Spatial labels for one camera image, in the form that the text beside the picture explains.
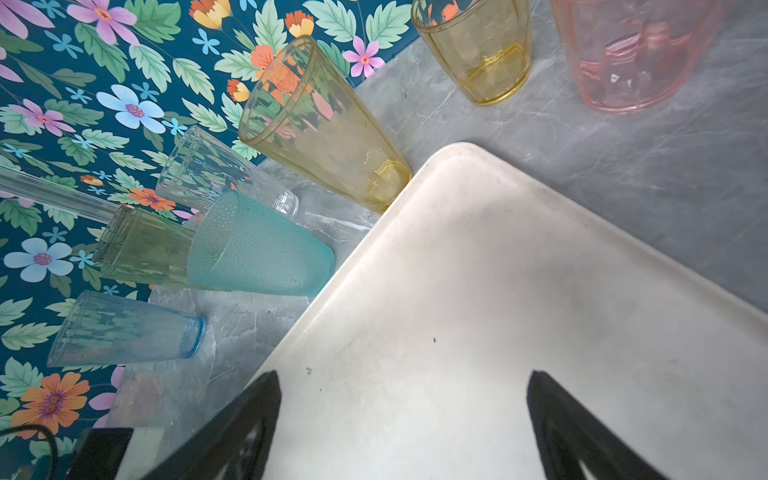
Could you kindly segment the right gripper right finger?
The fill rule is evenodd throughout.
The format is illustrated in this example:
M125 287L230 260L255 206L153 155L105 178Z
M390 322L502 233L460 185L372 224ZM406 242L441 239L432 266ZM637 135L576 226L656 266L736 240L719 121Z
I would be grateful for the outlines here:
M664 477L547 372L531 373L526 401L548 480Z

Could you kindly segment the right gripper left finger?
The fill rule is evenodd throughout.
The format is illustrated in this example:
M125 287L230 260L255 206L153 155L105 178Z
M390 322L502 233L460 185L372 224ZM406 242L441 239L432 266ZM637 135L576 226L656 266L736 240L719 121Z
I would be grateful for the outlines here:
M261 479L282 400L278 373L252 381L147 479Z

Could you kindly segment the beige plastic tray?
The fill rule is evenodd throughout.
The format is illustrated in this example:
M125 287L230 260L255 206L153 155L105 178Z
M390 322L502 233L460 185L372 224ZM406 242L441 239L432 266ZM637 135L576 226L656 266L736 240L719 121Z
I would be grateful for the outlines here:
M549 373L670 479L767 475L767 316L486 150L432 155L263 365L269 479L540 479Z

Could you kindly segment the light blue tumbler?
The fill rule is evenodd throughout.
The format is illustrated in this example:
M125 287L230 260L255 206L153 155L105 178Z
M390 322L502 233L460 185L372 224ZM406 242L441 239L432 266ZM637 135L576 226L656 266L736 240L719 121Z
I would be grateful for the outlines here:
M86 291L66 315L47 365L81 367L190 358L206 330L206 319L195 314Z

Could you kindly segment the tall green faceted tumbler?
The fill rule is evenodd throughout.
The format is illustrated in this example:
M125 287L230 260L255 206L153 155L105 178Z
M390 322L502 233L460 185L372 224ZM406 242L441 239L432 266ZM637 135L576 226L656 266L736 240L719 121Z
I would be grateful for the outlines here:
M94 261L105 279L195 288L187 275L194 236L168 219L121 206L98 242Z

